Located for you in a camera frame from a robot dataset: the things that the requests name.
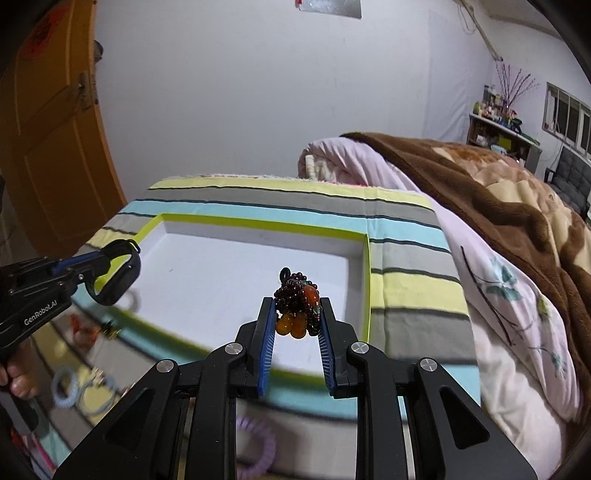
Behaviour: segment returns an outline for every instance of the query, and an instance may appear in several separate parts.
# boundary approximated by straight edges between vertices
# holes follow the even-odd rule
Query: human hand
[[[26,340],[8,360],[7,369],[0,365],[0,385],[10,382],[10,391],[23,400],[33,398],[39,393],[39,387],[33,369],[33,347]]]

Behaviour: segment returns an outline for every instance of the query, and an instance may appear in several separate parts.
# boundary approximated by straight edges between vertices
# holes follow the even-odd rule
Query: beaded pendant
[[[275,331],[279,335],[291,334],[293,338],[304,338],[306,332],[317,336],[320,332],[320,294],[318,285],[302,274],[291,273],[285,267],[279,274],[281,288],[274,295],[277,315]]]

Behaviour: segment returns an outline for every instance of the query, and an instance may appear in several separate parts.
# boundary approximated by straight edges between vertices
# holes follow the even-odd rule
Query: white tray
[[[257,319],[263,297],[281,286],[279,272],[289,267],[316,283],[320,295],[330,298],[337,320],[350,323],[359,339],[367,340],[366,237],[336,238],[338,231],[311,227],[305,227],[311,235],[294,233],[289,230],[302,227],[287,223],[223,219],[241,225],[230,226],[203,223],[207,217],[202,216],[184,217],[193,219],[163,216],[137,235],[142,267],[116,304],[124,313],[211,351],[233,341],[240,325]],[[322,236],[323,231],[330,236]],[[343,236],[352,237],[351,232]],[[322,376],[317,338],[276,335],[272,366]]]

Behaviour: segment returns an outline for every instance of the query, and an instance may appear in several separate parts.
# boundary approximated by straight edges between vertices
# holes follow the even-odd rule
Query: purple hair tie
[[[275,434],[264,422],[247,417],[236,417],[236,428],[252,433],[263,441],[262,454],[258,461],[248,468],[238,467],[238,480],[263,475],[275,460],[275,451],[277,450]]]

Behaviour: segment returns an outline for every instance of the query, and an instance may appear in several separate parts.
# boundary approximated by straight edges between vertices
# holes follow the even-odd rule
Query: door hinge
[[[96,77],[94,74],[88,71],[82,72],[78,78],[78,89],[82,110],[87,110],[91,106],[99,104],[99,98],[96,94]]]

